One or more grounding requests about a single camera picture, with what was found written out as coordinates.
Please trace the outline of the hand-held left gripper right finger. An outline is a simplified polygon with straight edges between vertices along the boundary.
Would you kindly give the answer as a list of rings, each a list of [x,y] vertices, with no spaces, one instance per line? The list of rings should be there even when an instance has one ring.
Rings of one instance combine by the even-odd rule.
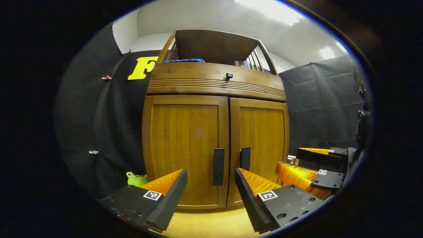
[[[294,226],[324,203],[297,185],[271,183],[242,168],[236,168],[234,176],[252,227],[259,234]]]

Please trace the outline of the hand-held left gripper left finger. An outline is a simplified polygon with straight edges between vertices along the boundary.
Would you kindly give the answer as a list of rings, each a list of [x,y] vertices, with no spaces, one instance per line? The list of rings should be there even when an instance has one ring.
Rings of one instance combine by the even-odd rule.
[[[180,169],[143,186],[127,185],[99,203],[134,227],[162,233],[168,228],[187,183],[187,170]]]

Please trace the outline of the black door handle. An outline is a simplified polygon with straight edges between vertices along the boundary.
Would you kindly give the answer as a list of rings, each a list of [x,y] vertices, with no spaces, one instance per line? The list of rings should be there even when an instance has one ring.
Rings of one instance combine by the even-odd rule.
[[[213,150],[213,186],[222,186],[224,177],[225,149]]]
[[[249,171],[250,159],[251,159],[251,147],[242,147],[239,155],[240,155],[239,167]]]

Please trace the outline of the wooden cabinet door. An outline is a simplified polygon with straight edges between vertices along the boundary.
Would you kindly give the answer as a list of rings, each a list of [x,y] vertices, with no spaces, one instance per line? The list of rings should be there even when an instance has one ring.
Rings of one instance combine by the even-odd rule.
[[[230,169],[228,207],[242,206],[235,184],[242,148],[250,148],[250,171],[272,182],[279,160],[286,160],[289,150],[287,104],[255,99],[230,98]]]
[[[149,180],[186,169],[178,204],[184,210],[226,206],[229,169],[228,98],[199,95],[146,96],[142,152]],[[213,186],[213,150],[225,149],[222,186]]]

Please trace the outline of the wooden double-door shoe cabinet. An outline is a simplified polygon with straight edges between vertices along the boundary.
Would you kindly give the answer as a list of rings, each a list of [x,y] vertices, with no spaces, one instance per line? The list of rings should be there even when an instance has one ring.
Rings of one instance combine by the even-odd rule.
[[[163,50],[161,51],[156,64],[163,63],[167,60],[181,59],[203,59],[205,63],[224,64],[234,66],[234,61],[248,61],[252,66],[252,70],[277,75],[276,68],[270,58],[268,51],[263,43],[258,40],[239,34],[212,31],[212,30],[176,30],[174,31]],[[231,95],[210,95],[210,94],[155,94],[146,96],[160,95],[199,95],[199,96],[220,96],[228,98],[229,107],[229,169],[230,169],[230,98],[255,99],[264,101],[274,101],[287,104],[286,101],[266,100],[259,98],[231,96]],[[179,209],[178,212],[210,212],[214,210],[229,210],[239,207],[228,207],[208,209],[208,210],[184,210]]]

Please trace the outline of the green frog toy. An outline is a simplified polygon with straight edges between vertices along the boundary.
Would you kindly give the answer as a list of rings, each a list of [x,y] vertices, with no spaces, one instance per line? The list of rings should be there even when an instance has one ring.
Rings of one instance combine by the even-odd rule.
[[[135,175],[133,172],[126,172],[128,185],[142,187],[148,183],[148,175]]]

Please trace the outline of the small ceiling light panel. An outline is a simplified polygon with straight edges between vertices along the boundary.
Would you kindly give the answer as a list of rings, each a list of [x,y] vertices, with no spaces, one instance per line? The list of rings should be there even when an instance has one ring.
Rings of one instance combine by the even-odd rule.
[[[319,54],[322,56],[324,60],[333,59],[336,56],[333,49],[331,49],[330,47],[325,47],[323,49],[320,49]]]

